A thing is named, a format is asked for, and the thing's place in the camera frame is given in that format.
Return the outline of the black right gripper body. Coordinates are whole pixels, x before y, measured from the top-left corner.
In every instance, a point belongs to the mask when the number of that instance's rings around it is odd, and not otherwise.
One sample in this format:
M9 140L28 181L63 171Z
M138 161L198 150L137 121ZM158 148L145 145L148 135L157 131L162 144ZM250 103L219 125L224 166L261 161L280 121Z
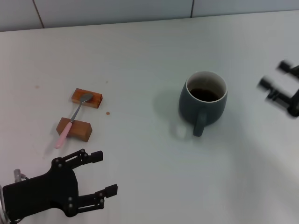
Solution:
M299 116L299 90L291 97L288 113L295 118Z

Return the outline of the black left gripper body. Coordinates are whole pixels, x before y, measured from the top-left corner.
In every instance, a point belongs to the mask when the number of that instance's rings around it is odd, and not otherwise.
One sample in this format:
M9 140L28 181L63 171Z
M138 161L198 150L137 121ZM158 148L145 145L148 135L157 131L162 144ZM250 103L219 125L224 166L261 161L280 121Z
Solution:
M52 208L62 210L67 217L78 214L78 182L62 158L54 159L43 175L4 186L3 197L11 221Z

